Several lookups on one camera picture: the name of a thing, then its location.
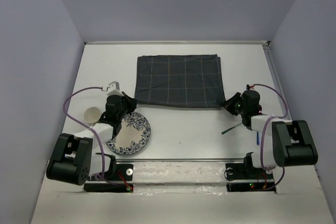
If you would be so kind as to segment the pale yellow-green mug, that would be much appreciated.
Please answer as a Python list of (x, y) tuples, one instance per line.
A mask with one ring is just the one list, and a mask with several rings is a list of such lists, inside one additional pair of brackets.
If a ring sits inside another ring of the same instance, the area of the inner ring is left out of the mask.
[(83, 112), (82, 119), (86, 124), (92, 126), (99, 121), (101, 115), (101, 110), (96, 106), (92, 106)]

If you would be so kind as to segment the iridescent fork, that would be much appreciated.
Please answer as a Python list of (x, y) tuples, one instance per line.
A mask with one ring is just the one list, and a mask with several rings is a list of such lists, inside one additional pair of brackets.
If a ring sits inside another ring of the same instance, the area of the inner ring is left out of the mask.
[(221, 132), (221, 135), (224, 135), (224, 134), (226, 134), (226, 133), (230, 132), (231, 130), (234, 130), (235, 128), (237, 128), (237, 127), (241, 126), (242, 124), (243, 124), (243, 123), (238, 123), (238, 124), (236, 124), (236, 125), (234, 125), (234, 126), (232, 126), (232, 127), (228, 128), (228, 129), (226, 129), (226, 130), (222, 131), (222, 132)]

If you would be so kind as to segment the blue floral ceramic plate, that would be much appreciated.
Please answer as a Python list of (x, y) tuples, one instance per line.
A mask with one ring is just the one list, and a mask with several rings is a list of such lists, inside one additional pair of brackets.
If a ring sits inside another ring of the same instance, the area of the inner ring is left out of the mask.
[(128, 156), (140, 152), (151, 137), (148, 120), (138, 112), (127, 114), (122, 120), (119, 134), (106, 141), (106, 145), (115, 154)]

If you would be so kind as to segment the dark checked cloth placemat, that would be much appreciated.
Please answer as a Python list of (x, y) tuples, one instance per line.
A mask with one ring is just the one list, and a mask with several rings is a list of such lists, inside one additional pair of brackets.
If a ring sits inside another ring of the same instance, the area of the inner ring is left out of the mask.
[(140, 104), (219, 108), (225, 101), (218, 55), (157, 55), (137, 59), (135, 98)]

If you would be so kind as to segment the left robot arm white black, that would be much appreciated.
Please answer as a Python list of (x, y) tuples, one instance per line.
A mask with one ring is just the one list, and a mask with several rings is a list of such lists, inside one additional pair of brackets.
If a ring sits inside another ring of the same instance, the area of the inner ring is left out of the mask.
[(88, 108), (83, 114), (87, 125), (80, 122), (84, 131), (58, 136), (46, 169), (47, 178), (79, 186), (92, 176), (105, 182), (113, 178), (117, 171), (116, 157), (106, 154), (102, 143), (118, 135), (122, 120), (135, 111), (137, 103), (137, 99), (121, 92), (107, 97), (104, 112)]

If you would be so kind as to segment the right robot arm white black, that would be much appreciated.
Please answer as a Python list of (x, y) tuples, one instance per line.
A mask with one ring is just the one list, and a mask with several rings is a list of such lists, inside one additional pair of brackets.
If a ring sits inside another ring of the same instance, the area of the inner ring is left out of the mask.
[(243, 126), (259, 134), (259, 151), (247, 153), (241, 164), (228, 164), (227, 178), (248, 179), (276, 167), (315, 165), (318, 152), (308, 123), (265, 115), (259, 102), (260, 94), (253, 89), (219, 102), (230, 114), (239, 115)]

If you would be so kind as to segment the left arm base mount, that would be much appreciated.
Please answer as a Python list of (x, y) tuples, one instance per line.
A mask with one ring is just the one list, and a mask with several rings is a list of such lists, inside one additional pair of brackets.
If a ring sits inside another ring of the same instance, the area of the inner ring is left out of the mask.
[(117, 163), (114, 174), (107, 173), (104, 180), (97, 181), (92, 175), (83, 185), (87, 193), (132, 193), (134, 166), (131, 163)]

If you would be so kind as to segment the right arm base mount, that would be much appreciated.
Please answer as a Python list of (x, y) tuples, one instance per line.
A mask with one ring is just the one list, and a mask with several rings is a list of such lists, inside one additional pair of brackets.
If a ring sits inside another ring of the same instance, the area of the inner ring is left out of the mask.
[(251, 153), (240, 163), (226, 163), (224, 177), (228, 181), (226, 189), (229, 193), (276, 191), (273, 174), (253, 167)]

